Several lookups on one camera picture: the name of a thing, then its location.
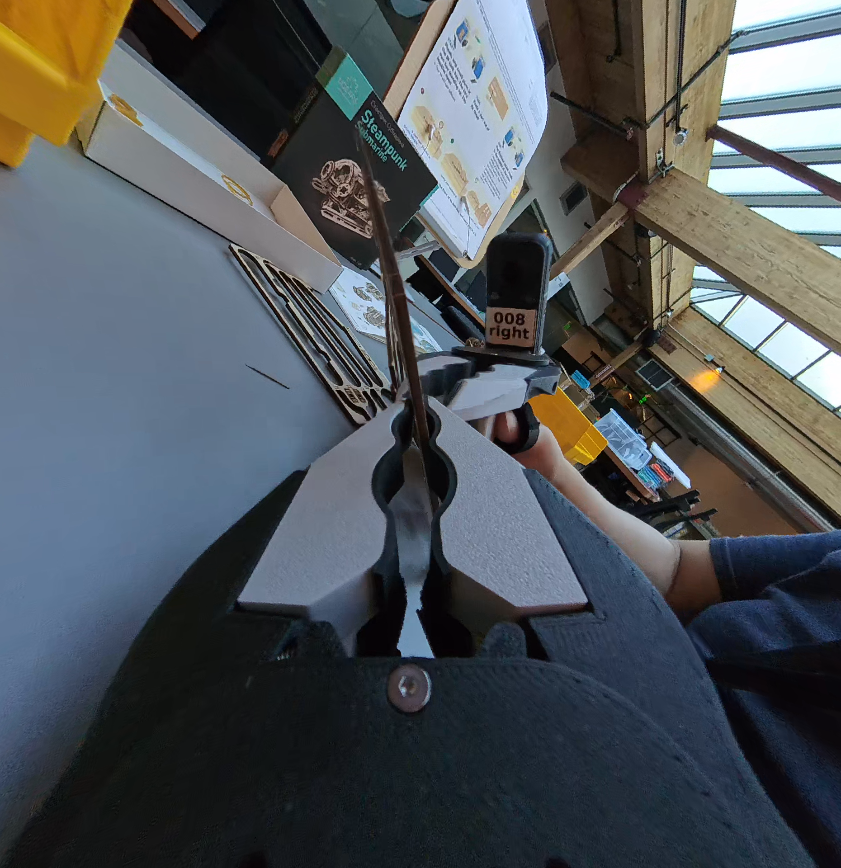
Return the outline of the instruction booklet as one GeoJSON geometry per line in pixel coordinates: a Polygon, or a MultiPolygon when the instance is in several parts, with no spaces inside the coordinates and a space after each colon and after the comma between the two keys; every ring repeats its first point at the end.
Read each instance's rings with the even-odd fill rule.
{"type": "MultiPolygon", "coordinates": [[[[359,334],[381,344],[386,342],[386,311],[383,288],[370,277],[343,266],[329,288],[330,294],[359,334]]],[[[458,339],[438,327],[423,311],[409,304],[415,350],[418,354],[449,351],[458,339]]]]}

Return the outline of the black model kit box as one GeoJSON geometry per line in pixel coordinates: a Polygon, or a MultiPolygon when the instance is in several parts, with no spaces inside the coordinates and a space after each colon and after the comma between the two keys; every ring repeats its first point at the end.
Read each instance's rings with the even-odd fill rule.
{"type": "Polygon", "coordinates": [[[271,146],[271,170],[289,186],[327,244],[367,269],[377,260],[378,248],[359,138],[369,150],[387,230],[397,241],[438,182],[354,60],[335,47],[271,146]]]}

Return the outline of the white cardboard box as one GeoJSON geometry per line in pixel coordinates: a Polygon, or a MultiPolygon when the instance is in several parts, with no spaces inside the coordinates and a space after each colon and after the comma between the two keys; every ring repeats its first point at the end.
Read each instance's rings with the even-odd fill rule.
{"type": "Polygon", "coordinates": [[[284,184],[259,193],[237,169],[219,168],[134,106],[144,126],[133,124],[107,102],[117,93],[99,88],[100,99],[76,127],[86,157],[319,293],[328,291],[342,266],[284,184]],[[221,174],[246,188],[254,206],[225,188],[221,174]]]}

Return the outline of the wooden sheet with long slots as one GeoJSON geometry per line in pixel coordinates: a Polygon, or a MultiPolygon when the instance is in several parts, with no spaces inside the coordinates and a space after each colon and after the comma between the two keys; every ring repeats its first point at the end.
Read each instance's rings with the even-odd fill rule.
{"type": "Polygon", "coordinates": [[[229,252],[263,306],[354,425],[364,425],[392,403],[384,374],[314,289],[240,245],[231,243],[229,252]]]}

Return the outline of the wooden sheet with round holes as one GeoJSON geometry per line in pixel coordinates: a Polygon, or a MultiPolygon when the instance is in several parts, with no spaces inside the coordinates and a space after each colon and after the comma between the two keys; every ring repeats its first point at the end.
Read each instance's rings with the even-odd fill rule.
{"type": "Polygon", "coordinates": [[[426,473],[429,432],[423,405],[417,355],[405,289],[383,203],[373,179],[372,153],[354,128],[361,174],[378,249],[379,269],[385,292],[387,363],[393,403],[412,411],[406,446],[402,452],[403,483],[392,500],[401,574],[406,589],[406,613],[397,647],[404,657],[432,659],[434,651],[421,620],[422,591],[430,562],[432,518],[438,506],[426,473]]]}

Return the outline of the person's navy shirt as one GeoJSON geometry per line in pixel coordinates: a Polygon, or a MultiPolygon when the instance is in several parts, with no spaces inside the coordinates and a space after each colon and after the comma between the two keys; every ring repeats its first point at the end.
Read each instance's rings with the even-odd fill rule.
{"type": "Polygon", "coordinates": [[[818,866],[841,866],[841,529],[717,538],[688,632],[745,758],[818,866]]]}

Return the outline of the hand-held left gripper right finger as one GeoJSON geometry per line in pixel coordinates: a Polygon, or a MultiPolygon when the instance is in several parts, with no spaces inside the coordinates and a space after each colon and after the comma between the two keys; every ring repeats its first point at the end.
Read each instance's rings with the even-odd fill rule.
{"type": "Polygon", "coordinates": [[[470,631],[583,611],[586,593],[524,468],[431,398],[448,488],[434,521],[444,609],[470,631]]]}

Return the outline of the instruction sheet on clipboard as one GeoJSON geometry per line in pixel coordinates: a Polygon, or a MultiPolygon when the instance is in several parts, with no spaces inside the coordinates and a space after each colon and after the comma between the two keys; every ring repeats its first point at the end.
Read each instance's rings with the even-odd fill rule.
{"type": "Polygon", "coordinates": [[[548,115],[545,62],[525,1],[428,5],[385,106],[438,187],[422,222],[470,267],[499,233],[548,115]]]}

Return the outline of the person's right forearm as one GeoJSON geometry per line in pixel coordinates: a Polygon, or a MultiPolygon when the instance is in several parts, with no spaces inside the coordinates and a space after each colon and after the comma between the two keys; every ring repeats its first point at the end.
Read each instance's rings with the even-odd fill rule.
{"type": "Polygon", "coordinates": [[[610,504],[586,481],[574,498],[564,497],[637,564],[681,618],[722,601],[709,541],[664,537],[636,516],[610,504]]]}

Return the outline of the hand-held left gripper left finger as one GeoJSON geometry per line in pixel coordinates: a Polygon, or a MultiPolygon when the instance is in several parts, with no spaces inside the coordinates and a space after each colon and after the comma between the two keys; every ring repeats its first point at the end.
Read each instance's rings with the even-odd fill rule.
{"type": "Polygon", "coordinates": [[[413,420],[395,404],[308,467],[239,608],[328,623],[350,654],[396,651],[406,586],[390,504],[413,420]]]}

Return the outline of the clear plastic container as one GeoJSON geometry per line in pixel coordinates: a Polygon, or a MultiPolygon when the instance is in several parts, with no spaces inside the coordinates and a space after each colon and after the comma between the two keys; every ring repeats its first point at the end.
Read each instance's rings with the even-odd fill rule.
{"type": "Polygon", "coordinates": [[[653,459],[645,439],[615,410],[608,411],[595,423],[610,449],[633,472],[642,470],[653,459]]]}

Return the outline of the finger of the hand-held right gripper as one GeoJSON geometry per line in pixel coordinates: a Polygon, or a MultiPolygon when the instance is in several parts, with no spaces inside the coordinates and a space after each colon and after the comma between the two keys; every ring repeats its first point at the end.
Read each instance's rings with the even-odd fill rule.
{"type": "Polygon", "coordinates": [[[533,370],[487,370],[462,378],[447,400],[449,411],[466,422],[495,417],[528,400],[533,370]]]}
{"type": "Polygon", "coordinates": [[[451,402],[459,384],[475,376],[473,359],[458,354],[425,354],[417,361],[420,385],[425,396],[451,402]]]}

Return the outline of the person's right hand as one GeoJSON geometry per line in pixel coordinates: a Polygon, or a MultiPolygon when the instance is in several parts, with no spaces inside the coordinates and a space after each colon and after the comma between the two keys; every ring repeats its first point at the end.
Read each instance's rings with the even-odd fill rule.
{"type": "Polygon", "coordinates": [[[540,473],[560,494],[574,498],[585,480],[567,461],[552,432],[525,405],[499,414],[493,440],[526,469],[540,473]]]}

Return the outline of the black metal frame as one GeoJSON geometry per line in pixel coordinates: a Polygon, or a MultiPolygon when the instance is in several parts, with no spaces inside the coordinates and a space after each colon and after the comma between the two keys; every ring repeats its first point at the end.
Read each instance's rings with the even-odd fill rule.
{"type": "Polygon", "coordinates": [[[692,508],[699,503],[700,492],[690,490],[681,495],[662,498],[655,503],[633,505],[630,512],[640,521],[656,528],[667,528],[688,521],[704,522],[718,513],[715,508],[693,513],[692,508]]]}

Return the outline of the yellow plastic bin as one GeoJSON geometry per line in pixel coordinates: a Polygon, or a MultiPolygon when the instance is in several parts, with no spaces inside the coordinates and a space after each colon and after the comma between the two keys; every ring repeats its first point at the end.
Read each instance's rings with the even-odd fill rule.
{"type": "Polygon", "coordinates": [[[608,447],[605,436],[559,388],[529,401],[535,417],[553,434],[566,460],[583,467],[593,463],[608,447]]]}
{"type": "Polygon", "coordinates": [[[36,137],[63,146],[100,97],[130,1],[0,1],[0,163],[36,137]]]}

